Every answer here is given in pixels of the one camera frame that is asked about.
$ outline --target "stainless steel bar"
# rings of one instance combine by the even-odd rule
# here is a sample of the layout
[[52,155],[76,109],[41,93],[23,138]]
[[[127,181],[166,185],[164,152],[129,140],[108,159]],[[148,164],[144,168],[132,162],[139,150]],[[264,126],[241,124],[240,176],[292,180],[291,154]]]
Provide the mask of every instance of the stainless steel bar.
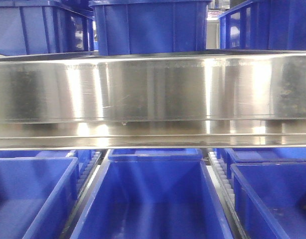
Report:
[[306,52],[0,59],[0,149],[306,146]]

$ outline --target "blue storage tote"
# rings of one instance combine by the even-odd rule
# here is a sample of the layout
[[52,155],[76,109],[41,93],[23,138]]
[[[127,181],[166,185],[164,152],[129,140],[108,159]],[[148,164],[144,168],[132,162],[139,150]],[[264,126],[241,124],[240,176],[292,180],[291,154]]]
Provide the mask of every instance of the blue storage tote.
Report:
[[79,175],[83,173],[95,150],[79,149],[79,150],[7,150],[0,151],[0,158],[16,158],[16,157],[37,157],[37,158],[55,158],[55,157],[77,157],[79,161]]
[[93,50],[92,14],[52,0],[0,0],[0,54]]
[[233,163],[264,163],[264,162],[304,162],[306,147],[287,148],[226,148],[226,176],[231,179],[231,164]]
[[0,239],[58,238],[77,174],[76,158],[0,159]]
[[306,50],[306,0],[248,0],[219,19],[222,49]]
[[163,159],[153,149],[150,158],[150,149],[141,150],[138,160],[115,157],[131,155],[127,149],[103,161],[71,239],[233,238],[202,157],[170,159],[170,149]]
[[200,160],[202,151],[198,148],[121,148],[111,150],[108,158],[119,160]]
[[95,0],[100,55],[201,51],[211,0]]
[[245,1],[219,20],[221,49],[269,48],[270,0]]
[[235,210],[252,239],[306,239],[306,162],[232,170]]

